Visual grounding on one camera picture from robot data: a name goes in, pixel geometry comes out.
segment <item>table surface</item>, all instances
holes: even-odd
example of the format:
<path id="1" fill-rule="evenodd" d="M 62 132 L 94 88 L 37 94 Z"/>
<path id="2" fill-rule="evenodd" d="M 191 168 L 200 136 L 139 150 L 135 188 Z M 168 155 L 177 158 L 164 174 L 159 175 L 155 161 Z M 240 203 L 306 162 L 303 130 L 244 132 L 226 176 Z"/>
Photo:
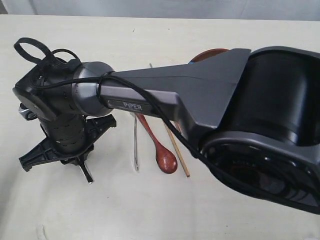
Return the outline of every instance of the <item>table surface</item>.
<path id="1" fill-rule="evenodd" d="M 50 49 L 74 51 L 83 62 L 102 61 L 116 71 L 185 64 L 212 48 L 274 45 L 320 52 L 320 22 L 149 19 L 0 15 L 0 239 L 35 240 L 44 226 L 48 240 L 300 240 L 320 237 L 320 217 L 239 194 L 216 180 L 180 144 L 190 170 L 162 173 L 155 148 L 138 125 L 140 173 L 133 167 L 134 119 L 114 110 L 117 128 L 95 144 L 80 169 L 59 162 L 25 172 L 18 158 L 44 138 L 37 120 L 18 114 L 12 87 L 33 64 L 13 49 L 31 37 Z M 174 152 L 159 119 L 147 117 Z"/>

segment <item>wooden chopstick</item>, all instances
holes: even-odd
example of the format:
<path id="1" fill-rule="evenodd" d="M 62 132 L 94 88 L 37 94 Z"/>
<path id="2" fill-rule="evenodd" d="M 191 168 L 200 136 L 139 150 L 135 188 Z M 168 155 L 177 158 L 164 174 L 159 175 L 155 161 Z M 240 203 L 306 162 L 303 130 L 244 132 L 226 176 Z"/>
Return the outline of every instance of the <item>wooden chopstick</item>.
<path id="1" fill-rule="evenodd" d="M 176 129 L 177 129 L 179 132 L 181 132 L 181 129 L 180 129 L 179 125 L 178 125 L 177 123 L 174 123 L 174 124 L 175 124 Z M 176 154 L 178 155 L 178 158 L 179 158 L 180 163 L 181 163 L 181 165 L 182 165 L 183 171 L 184 171 L 186 177 L 188 178 L 188 177 L 190 177 L 190 172 L 189 172 L 189 170 L 188 170 L 188 168 L 187 168 L 187 165 L 186 165 L 186 163 L 185 163 L 185 161 L 184 161 L 184 159 L 183 159 L 183 157 L 182 157 L 182 155 L 181 155 L 181 152 L 180 152 L 180 150 L 179 150 L 179 147 L 178 147 L 178 145 L 177 145 L 177 143 L 176 143 L 176 141 L 175 141 L 175 139 L 174 139 L 174 135 L 172 134 L 172 132 L 170 131 L 170 129 L 167 127 L 167 125 L 166 125 L 165 123 L 164 123 L 164 126 L 165 126 L 165 130 L 167 131 L 167 133 L 168 133 L 168 135 L 169 135 L 169 137 L 170 137 L 170 140 L 171 140 L 171 142 L 172 142 L 172 145 L 173 145 L 173 147 L 174 147 L 174 150 L 175 150 Z"/>

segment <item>robotic arm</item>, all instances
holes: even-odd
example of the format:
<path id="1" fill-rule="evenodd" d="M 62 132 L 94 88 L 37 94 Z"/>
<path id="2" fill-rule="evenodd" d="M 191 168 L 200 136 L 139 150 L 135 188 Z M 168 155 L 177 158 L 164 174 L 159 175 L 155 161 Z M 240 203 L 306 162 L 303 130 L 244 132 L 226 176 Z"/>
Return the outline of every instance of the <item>robotic arm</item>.
<path id="1" fill-rule="evenodd" d="M 41 49 L 42 60 L 21 43 Z M 21 38 L 36 63 L 13 88 L 27 120 L 46 138 L 19 160 L 80 165 L 116 121 L 112 109 L 162 118 L 226 186 L 320 214 L 320 54 L 289 47 L 232 49 L 193 64 L 123 72 L 81 62 Z M 66 62 L 54 56 L 68 52 Z M 182 135 L 170 120 L 179 122 Z"/>

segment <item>white wall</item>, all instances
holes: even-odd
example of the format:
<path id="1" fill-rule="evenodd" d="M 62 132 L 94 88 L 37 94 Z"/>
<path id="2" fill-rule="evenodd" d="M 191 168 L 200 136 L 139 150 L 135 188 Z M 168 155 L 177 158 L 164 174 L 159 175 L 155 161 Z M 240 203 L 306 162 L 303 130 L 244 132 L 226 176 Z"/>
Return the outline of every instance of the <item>white wall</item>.
<path id="1" fill-rule="evenodd" d="M 320 21 L 320 0 L 2 0 L 9 14 Z"/>

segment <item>wooden spoon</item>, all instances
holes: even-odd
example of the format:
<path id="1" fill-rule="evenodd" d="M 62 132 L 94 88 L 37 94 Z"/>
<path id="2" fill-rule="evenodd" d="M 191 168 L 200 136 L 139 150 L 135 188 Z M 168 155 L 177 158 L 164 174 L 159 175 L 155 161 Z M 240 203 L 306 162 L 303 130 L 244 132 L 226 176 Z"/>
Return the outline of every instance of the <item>wooden spoon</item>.
<path id="1" fill-rule="evenodd" d="M 144 115 L 140 113 L 136 113 L 136 117 L 139 119 L 140 123 L 144 126 L 145 130 L 150 135 L 151 139 L 154 142 L 155 145 L 155 160 L 158 163 L 159 168 L 162 170 L 162 172 L 166 174 L 172 174 L 177 170 L 178 162 L 173 155 L 172 152 L 170 152 L 168 149 L 166 149 L 155 137 L 153 132 L 151 131 L 149 124 L 147 123 L 147 120 Z"/>

